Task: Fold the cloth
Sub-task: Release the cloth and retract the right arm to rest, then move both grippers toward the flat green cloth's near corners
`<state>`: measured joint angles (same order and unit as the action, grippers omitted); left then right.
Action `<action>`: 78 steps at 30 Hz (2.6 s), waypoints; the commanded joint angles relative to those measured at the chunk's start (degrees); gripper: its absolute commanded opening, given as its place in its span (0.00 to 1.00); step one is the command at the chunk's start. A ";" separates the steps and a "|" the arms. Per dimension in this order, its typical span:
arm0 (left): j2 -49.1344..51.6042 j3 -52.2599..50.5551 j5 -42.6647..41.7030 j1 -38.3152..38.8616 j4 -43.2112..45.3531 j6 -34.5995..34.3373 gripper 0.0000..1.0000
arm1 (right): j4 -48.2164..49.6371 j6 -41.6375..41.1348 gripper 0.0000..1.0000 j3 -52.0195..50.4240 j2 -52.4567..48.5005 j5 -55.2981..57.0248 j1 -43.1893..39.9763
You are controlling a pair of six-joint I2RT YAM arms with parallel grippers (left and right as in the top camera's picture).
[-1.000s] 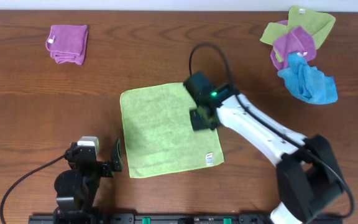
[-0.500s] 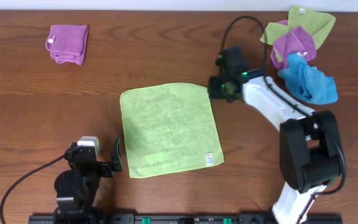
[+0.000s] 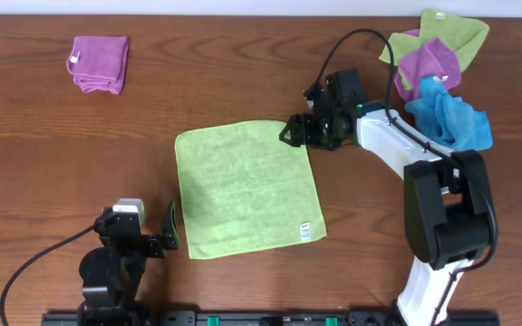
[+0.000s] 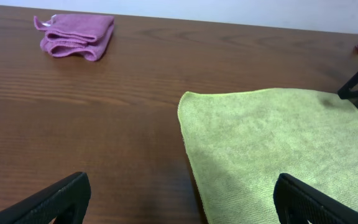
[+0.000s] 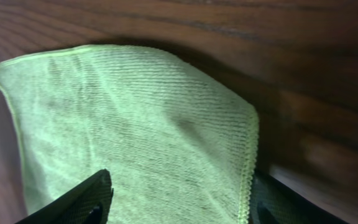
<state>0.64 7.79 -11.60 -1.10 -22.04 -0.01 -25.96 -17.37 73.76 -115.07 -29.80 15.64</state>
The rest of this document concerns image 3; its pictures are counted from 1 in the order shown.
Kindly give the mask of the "green microfibre cloth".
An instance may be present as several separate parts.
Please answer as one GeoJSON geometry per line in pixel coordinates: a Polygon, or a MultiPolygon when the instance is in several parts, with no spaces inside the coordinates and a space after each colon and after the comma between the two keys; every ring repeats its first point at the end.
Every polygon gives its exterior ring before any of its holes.
{"type": "Polygon", "coordinates": [[[326,223],[305,147],[282,121],[194,129],[175,141],[188,254],[215,259],[320,240],[326,223]]]}

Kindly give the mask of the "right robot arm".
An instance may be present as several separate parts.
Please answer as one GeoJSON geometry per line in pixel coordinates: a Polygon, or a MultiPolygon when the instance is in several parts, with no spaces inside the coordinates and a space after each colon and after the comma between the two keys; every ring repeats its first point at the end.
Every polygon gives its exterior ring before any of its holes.
{"type": "Polygon", "coordinates": [[[370,101],[355,69],[304,91],[310,107],[279,138],[292,147],[334,151],[345,142],[380,158],[403,181],[404,230],[414,259],[390,309],[347,312],[343,325],[498,325],[494,312],[448,312],[464,273],[491,257],[497,231],[488,175],[475,150],[438,145],[387,101],[370,101]]]}

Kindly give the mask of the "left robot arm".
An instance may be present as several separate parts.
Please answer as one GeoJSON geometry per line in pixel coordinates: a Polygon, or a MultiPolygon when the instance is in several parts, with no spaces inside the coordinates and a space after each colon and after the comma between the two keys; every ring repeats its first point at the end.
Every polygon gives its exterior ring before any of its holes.
{"type": "Polygon", "coordinates": [[[121,198],[106,206],[94,222],[102,246],[83,257],[79,266],[84,302],[77,309],[78,325],[151,325],[152,313],[136,294],[146,262],[164,259],[179,248],[176,206],[171,201],[162,217],[160,232],[145,235],[143,201],[121,198]]]}

